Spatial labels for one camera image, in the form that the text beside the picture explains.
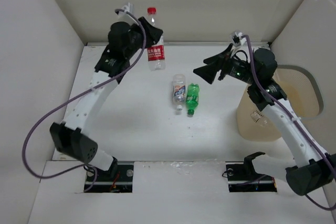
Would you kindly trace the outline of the clear bottle red label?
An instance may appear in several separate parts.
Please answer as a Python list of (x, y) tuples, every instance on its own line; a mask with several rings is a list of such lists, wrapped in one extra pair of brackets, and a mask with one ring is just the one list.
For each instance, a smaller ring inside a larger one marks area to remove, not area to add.
[[(156, 8), (148, 7), (147, 14), (149, 23), (152, 26), (157, 27), (158, 23), (157, 23)], [(165, 69), (163, 36), (160, 37), (159, 41), (154, 46), (147, 49), (147, 54), (148, 54), (148, 64), (151, 71)]]

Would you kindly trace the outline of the green plastic bottle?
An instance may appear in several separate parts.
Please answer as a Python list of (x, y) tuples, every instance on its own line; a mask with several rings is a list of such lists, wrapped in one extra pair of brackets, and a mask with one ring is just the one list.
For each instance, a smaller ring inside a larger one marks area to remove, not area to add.
[(186, 96), (186, 108), (187, 108), (187, 115), (193, 116), (195, 110), (198, 107), (198, 100), (199, 100), (199, 85), (191, 83), (187, 88), (187, 96)]

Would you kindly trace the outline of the clear bottle orange blue label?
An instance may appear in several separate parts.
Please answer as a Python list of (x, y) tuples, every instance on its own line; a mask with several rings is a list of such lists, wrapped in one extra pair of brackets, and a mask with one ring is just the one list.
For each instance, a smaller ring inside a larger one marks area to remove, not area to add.
[(185, 75), (176, 74), (173, 77), (173, 104), (177, 112), (184, 108), (186, 100), (186, 80)]

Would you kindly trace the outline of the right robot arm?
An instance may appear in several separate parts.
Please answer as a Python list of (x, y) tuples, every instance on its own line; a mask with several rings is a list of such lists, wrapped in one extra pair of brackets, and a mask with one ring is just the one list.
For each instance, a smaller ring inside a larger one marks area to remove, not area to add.
[(293, 156), (287, 161), (263, 152), (253, 153), (244, 159), (244, 175), (250, 179), (260, 174), (281, 179), (299, 196), (330, 184), (335, 180), (335, 155), (313, 139), (295, 114), (287, 94), (274, 80), (278, 67), (274, 53), (265, 48), (249, 49), (248, 53), (250, 56), (242, 60), (233, 44), (229, 44), (193, 70), (209, 84), (226, 76), (246, 83), (248, 100), (272, 122)]

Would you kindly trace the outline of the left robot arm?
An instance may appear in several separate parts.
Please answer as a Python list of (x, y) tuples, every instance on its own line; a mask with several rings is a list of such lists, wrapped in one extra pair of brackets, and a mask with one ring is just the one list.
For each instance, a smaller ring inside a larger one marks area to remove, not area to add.
[(105, 180), (117, 175), (118, 161), (99, 148), (89, 137), (92, 124), (109, 94), (118, 86), (121, 72), (130, 66), (130, 60), (142, 47), (156, 45), (163, 30), (154, 27), (144, 17), (138, 24), (116, 22), (108, 33), (105, 47), (92, 75), (89, 92), (79, 99), (75, 108), (61, 123), (50, 127), (56, 150), (86, 165), (94, 166)]

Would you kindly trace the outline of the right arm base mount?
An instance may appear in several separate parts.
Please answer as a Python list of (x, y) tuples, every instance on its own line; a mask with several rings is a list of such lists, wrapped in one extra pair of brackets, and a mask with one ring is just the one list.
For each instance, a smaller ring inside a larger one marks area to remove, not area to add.
[(230, 193), (276, 193), (275, 179), (271, 176), (256, 173), (252, 160), (264, 155), (263, 152), (253, 153), (243, 161), (226, 161), (222, 177), (227, 179)]

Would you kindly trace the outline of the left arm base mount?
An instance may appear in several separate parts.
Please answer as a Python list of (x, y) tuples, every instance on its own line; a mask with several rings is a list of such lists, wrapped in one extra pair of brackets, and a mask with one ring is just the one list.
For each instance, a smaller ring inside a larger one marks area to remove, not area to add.
[(86, 171), (84, 184), (86, 193), (132, 193), (134, 162), (118, 163), (118, 170), (113, 178), (99, 170), (95, 182), (93, 168), (84, 167), (84, 169)]

